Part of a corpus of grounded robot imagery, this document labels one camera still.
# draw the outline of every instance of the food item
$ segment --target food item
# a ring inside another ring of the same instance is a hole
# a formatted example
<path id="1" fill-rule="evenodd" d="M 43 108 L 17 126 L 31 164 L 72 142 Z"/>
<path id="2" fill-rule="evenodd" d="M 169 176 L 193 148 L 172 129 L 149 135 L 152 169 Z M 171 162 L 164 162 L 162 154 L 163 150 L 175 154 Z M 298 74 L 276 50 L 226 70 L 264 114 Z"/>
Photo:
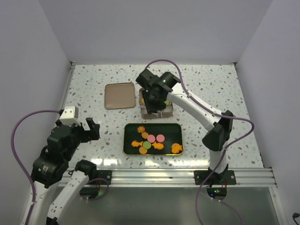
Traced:
<path id="1" fill-rule="evenodd" d="M 139 133 L 145 132 L 145 127 L 143 127 L 143 126 L 138 127 L 137 132 L 139 132 Z"/>
<path id="2" fill-rule="evenodd" d="M 170 102 L 169 100 L 166 100 L 166 101 L 165 101 L 165 104 L 166 104 L 166 105 L 170 105 L 170 104 L 172 104 L 172 102 Z"/>
<path id="3" fill-rule="evenodd" d="M 172 149 L 172 153 L 173 154 L 178 154 L 179 153 L 179 149 Z"/>
<path id="4" fill-rule="evenodd" d="M 154 142 L 154 143 L 152 144 L 152 146 L 153 146 L 155 149 L 157 149 L 157 150 L 162 150 L 162 149 L 164 148 L 164 145 L 163 145 L 162 143 L 156 143 L 156 142 Z"/>
<path id="5" fill-rule="evenodd" d="M 172 149 L 173 149 L 175 146 L 178 146 L 178 145 L 180 145 L 180 144 L 178 144 L 178 143 L 172 144 Z"/>
<path id="6" fill-rule="evenodd" d="M 147 139 L 148 136 L 149 136 L 149 134 L 147 132 L 142 133 L 142 138 L 143 139 Z"/>
<path id="7" fill-rule="evenodd" d="M 157 140 L 158 142 L 164 142 L 164 141 L 165 141 L 165 136 L 163 136 L 163 135 L 157 135 L 157 136 L 156 136 L 156 140 Z"/>
<path id="8" fill-rule="evenodd" d="M 147 137 L 147 140 L 148 140 L 148 142 L 150 142 L 150 143 L 154 143 L 154 142 L 155 142 L 155 136 L 154 136 L 154 135 L 149 135 L 149 136 Z"/>
<path id="9" fill-rule="evenodd" d="M 172 153 L 173 154 L 177 154 L 179 153 L 180 151 L 182 151 L 182 145 L 175 145 L 173 148 L 172 148 Z"/>
<path id="10" fill-rule="evenodd" d="M 147 149 L 145 149 L 143 146 L 142 147 L 140 147 L 140 149 L 139 149 L 139 152 L 142 154 L 142 155 L 144 155 L 144 154 L 146 154 L 147 153 Z"/>
<path id="11" fill-rule="evenodd" d="M 144 142 L 143 144 L 142 144 L 142 146 L 145 148 L 145 149 L 149 149 L 149 148 L 151 148 L 151 143 L 150 142 Z"/>
<path id="12" fill-rule="evenodd" d="M 142 146 L 143 145 L 143 142 L 137 142 L 137 141 L 133 141 L 131 143 L 131 146 L 132 147 L 139 147 L 139 146 Z"/>

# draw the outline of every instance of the pink candy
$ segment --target pink candy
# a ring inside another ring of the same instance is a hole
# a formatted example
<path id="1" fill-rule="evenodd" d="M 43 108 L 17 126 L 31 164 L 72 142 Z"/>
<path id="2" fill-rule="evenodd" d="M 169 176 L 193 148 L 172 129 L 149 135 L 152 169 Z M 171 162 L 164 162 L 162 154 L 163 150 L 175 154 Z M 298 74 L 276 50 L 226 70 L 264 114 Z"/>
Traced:
<path id="1" fill-rule="evenodd" d="M 158 142 L 164 142 L 165 136 L 163 136 L 163 135 L 157 135 L 156 140 L 157 140 Z"/>
<path id="2" fill-rule="evenodd" d="M 155 136 L 154 135 L 148 135 L 147 140 L 150 143 L 154 143 L 155 142 Z"/>

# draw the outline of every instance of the black tray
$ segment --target black tray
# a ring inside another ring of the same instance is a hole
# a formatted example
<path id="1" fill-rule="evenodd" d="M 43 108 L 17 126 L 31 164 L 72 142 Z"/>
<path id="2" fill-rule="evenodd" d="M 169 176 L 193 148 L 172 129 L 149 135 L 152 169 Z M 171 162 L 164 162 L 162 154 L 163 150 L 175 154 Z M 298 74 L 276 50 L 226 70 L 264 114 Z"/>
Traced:
<path id="1" fill-rule="evenodd" d="M 146 141 L 142 138 L 142 135 L 137 132 L 139 126 L 145 127 L 145 131 L 149 135 L 154 135 L 155 137 L 159 134 L 165 136 L 165 141 L 163 142 L 164 148 L 162 150 L 157 150 L 153 146 L 148 149 L 147 154 L 141 154 L 139 152 L 139 147 L 132 147 L 132 141 Z M 173 154 L 171 152 L 171 147 L 174 143 L 182 145 L 182 134 L 181 126 L 177 123 L 129 123 L 125 126 L 124 132 L 124 148 L 123 151 L 126 155 L 140 155 L 140 156 L 150 156 L 150 155 L 164 155 L 164 156 L 178 156 L 183 153 L 180 151 L 178 154 Z"/>

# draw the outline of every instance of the orange cookie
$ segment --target orange cookie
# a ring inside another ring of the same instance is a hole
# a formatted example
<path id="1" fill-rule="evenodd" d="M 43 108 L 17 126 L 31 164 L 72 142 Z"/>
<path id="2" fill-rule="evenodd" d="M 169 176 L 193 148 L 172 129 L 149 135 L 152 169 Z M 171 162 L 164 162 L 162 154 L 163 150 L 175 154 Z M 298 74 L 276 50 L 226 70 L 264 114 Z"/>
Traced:
<path id="1" fill-rule="evenodd" d="M 172 150 L 178 150 L 178 152 L 182 151 L 182 145 L 176 145 L 174 148 L 172 148 Z"/>
<path id="2" fill-rule="evenodd" d="M 162 143 L 156 143 L 156 142 L 154 142 L 154 143 L 152 144 L 152 146 L 153 146 L 155 149 L 157 149 L 157 150 L 162 150 L 162 149 L 164 148 L 164 145 L 163 145 Z"/>
<path id="3" fill-rule="evenodd" d="M 145 127 L 143 127 L 143 126 L 138 127 L 137 132 L 139 132 L 139 133 L 145 132 Z"/>
<path id="4" fill-rule="evenodd" d="M 131 143 L 131 146 L 132 147 L 139 147 L 139 146 L 142 146 L 143 145 L 143 142 L 137 142 L 137 141 L 133 141 Z"/>
<path id="5" fill-rule="evenodd" d="M 142 138 L 143 139 L 147 139 L 148 136 L 149 136 L 149 134 L 147 132 L 142 133 Z"/>
<path id="6" fill-rule="evenodd" d="M 173 154 L 178 154 L 179 153 L 179 149 L 172 149 L 172 153 Z"/>
<path id="7" fill-rule="evenodd" d="M 172 144 L 172 149 L 175 147 L 175 146 L 178 146 L 178 145 L 180 145 L 180 144 L 178 144 L 178 143 L 174 143 L 174 144 Z"/>
<path id="8" fill-rule="evenodd" d="M 144 154 L 147 153 L 147 149 L 145 149 L 143 146 L 140 147 L 139 151 L 140 151 L 140 153 L 141 153 L 142 155 L 144 155 Z"/>

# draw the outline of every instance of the green candy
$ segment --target green candy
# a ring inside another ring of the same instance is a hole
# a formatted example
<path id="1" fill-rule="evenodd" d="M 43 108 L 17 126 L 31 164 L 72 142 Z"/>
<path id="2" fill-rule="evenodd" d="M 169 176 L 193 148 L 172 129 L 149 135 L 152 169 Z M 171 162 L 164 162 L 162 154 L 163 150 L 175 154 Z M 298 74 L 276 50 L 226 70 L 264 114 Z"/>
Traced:
<path id="1" fill-rule="evenodd" d="M 142 144 L 142 146 L 145 148 L 145 149 L 150 149 L 151 148 L 151 143 L 150 142 L 144 142 L 143 144 Z"/>

